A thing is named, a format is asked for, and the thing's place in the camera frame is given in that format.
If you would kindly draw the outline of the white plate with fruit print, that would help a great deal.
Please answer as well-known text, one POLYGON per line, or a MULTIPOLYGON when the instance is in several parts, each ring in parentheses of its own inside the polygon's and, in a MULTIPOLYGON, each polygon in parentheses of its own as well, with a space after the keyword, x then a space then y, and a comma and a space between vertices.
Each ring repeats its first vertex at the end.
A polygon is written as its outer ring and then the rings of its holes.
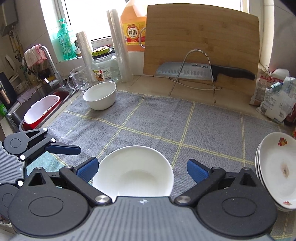
POLYGON ((295 139, 274 132, 263 138, 255 154, 255 172, 279 210, 295 210, 295 139))

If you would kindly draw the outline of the white bowl plain large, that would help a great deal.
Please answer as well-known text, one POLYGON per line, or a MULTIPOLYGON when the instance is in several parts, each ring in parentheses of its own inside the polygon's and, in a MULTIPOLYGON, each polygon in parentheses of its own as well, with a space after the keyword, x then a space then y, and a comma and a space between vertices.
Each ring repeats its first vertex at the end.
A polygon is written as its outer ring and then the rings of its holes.
POLYGON ((115 201, 119 196, 168 197, 174 174, 167 158, 146 146, 115 150, 99 164, 93 187, 115 201))

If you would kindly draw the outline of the steel kitchen sink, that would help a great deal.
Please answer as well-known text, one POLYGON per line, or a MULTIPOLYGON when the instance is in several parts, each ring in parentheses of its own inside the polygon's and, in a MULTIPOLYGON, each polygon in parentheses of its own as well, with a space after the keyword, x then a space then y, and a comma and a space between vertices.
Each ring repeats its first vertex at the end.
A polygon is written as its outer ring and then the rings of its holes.
POLYGON ((35 104, 37 101, 40 101, 43 97, 46 97, 50 94, 58 94, 62 96, 61 102, 49 112, 49 114, 36 126, 36 128, 40 128, 63 104, 71 99, 72 96, 74 96, 77 92, 78 90, 72 90, 68 85, 59 87, 52 92, 48 92, 46 87, 41 87, 33 93, 29 100, 25 101, 24 103, 19 103, 17 101, 15 105, 9 109, 6 115, 6 120, 12 133, 25 131, 25 128, 23 127, 23 117, 25 113, 33 104, 35 104))

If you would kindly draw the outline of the red white plastic basin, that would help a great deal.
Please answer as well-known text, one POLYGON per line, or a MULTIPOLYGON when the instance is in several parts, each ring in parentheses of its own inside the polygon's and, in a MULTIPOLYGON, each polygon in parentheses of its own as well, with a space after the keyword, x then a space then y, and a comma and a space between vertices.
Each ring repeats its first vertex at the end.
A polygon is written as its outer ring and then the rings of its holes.
POLYGON ((36 128, 68 95, 69 92, 58 90, 34 103, 23 117, 23 129, 36 128))

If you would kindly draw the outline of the metal sink faucet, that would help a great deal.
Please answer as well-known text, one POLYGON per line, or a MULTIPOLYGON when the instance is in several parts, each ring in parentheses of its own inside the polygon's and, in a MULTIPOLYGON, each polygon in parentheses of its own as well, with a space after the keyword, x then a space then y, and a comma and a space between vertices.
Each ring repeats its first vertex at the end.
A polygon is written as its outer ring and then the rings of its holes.
MULTIPOLYGON (((52 80, 49 82, 51 85, 53 85, 52 89, 57 87, 62 87, 64 85, 62 76, 57 70, 52 60, 52 57, 49 53, 49 50, 47 49, 47 47, 43 45, 41 45, 41 49, 44 50, 47 60, 45 60, 41 64, 34 65, 31 68, 27 67, 28 72, 36 75, 40 80, 52 78, 52 80)), ((24 67, 27 66, 27 63, 24 57, 22 59, 22 65, 24 67)))

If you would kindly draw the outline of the white bowl plain back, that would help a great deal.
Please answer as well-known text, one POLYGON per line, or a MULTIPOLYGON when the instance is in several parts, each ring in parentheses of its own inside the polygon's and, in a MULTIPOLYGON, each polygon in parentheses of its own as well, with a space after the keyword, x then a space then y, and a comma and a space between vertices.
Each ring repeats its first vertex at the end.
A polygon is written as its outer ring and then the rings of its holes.
POLYGON ((89 88, 83 99, 87 104, 97 111, 105 110, 115 103, 116 84, 112 82, 102 82, 89 88))

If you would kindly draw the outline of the pink cloth on faucet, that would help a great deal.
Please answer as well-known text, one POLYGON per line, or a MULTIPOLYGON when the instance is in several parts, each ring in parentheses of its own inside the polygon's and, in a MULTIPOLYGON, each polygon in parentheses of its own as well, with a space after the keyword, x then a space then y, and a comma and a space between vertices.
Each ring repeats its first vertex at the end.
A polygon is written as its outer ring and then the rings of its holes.
POLYGON ((24 53, 24 58, 28 68, 47 60, 44 50, 41 49, 41 45, 34 45, 32 48, 28 49, 24 53))

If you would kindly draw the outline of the green dish soap bottle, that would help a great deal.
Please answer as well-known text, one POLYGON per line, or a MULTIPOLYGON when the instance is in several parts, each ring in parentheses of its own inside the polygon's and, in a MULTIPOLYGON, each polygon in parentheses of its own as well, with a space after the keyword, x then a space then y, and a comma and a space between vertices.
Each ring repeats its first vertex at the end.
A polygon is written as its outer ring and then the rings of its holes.
POLYGON ((69 31, 65 19, 60 19, 60 29, 57 33, 57 38, 62 50, 63 59, 69 60, 76 58, 75 41, 69 31))

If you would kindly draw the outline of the glass jar green lid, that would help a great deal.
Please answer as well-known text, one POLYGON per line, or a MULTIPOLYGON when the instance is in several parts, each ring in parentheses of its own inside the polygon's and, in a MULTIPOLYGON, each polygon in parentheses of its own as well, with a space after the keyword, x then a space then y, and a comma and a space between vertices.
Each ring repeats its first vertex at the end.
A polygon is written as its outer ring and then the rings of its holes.
POLYGON ((99 82, 118 82, 121 80, 116 55, 109 46, 100 47, 92 52, 91 70, 99 82))

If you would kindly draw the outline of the white blue clipped bag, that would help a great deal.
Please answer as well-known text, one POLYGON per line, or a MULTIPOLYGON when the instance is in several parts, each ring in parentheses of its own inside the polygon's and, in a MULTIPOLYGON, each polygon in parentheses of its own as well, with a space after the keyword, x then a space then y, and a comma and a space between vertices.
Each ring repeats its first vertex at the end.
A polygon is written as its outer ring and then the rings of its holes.
POLYGON ((277 123, 283 123, 294 105, 295 78, 286 77, 280 85, 266 89, 264 100, 256 110, 277 123))

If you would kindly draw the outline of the plastic wrap roll thin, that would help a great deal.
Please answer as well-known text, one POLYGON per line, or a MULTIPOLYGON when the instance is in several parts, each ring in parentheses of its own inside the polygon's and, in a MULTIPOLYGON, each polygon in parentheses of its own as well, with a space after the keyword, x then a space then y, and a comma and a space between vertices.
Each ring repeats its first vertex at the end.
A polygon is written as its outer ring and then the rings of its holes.
POLYGON ((80 48, 80 51, 81 51, 81 54, 83 57, 84 64, 87 67, 88 72, 90 74, 90 83, 92 86, 94 86, 94 85, 98 84, 98 80, 96 79, 95 74, 91 69, 91 65, 93 62, 92 45, 88 41, 86 34, 84 32, 76 33, 76 38, 77 38, 78 46, 80 48))

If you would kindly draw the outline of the plastic cup stack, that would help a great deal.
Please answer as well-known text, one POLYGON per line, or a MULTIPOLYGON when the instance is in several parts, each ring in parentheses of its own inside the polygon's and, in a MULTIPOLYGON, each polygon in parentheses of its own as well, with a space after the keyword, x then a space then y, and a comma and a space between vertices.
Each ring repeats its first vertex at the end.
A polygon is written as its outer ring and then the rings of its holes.
POLYGON ((133 79, 133 74, 130 68, 125 35, 123 33, 122 23, 117 10, 108 10, 107 18, 110 26, 112 43, 117 57, 121 80, 122 82, 129 82, 133 79))

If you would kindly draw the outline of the white red salt bag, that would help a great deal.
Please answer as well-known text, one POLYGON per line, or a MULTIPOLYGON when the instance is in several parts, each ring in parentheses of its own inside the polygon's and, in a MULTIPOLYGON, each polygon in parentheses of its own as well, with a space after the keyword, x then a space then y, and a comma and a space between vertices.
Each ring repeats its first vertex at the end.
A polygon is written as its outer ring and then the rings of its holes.
POLYGON ((272 72, 266 69, 259 69, 254 94, 249 104, 259 106, 264 100, 265 91, 270 89, 274 83, 283 82, 286 77, 290 77, 290 72, 287 69, 278 68, 272 72))

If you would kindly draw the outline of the orange cooking wine jug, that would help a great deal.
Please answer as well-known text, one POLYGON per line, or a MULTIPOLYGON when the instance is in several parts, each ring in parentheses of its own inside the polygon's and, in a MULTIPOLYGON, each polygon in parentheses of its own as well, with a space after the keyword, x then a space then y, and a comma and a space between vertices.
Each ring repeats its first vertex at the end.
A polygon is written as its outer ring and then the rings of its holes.
POLYGON ((128 52, 142 52, 144 48, 140 43, 145 43, 145 31, 147 14, 140 12, 138 1, 127 1, 121 14, 122 29, 128 52))

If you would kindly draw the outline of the bamboo cutting board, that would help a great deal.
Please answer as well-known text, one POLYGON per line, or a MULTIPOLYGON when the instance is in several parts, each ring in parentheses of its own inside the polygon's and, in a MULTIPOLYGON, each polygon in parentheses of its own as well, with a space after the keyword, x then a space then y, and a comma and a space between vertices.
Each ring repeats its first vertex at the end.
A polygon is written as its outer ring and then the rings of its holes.
POLYGON ((205 4, 155 4, 147 7, 145 75, 165 62, 211 63, 257 74, 257 16, 205 4))

